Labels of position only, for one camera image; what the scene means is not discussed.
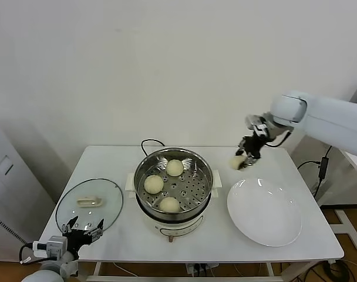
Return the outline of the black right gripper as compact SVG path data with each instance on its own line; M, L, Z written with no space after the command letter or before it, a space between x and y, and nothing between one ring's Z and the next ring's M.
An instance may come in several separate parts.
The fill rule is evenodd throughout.
M238 144L238 149L235 153L236 156L245 156L243 162L244 167L253 166L261 157L260 150L267 143L265 136L244 136Z

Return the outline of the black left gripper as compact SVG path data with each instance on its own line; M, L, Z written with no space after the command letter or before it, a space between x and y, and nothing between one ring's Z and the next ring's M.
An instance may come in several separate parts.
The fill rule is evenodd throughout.
M92 238L100 238L103 235L104 219L101 219L97 227L87 232L75 229L77 220L78 216L75 216L62 226L62 234L65 234L68 241L68 250L80 250L82 246L90 245Z

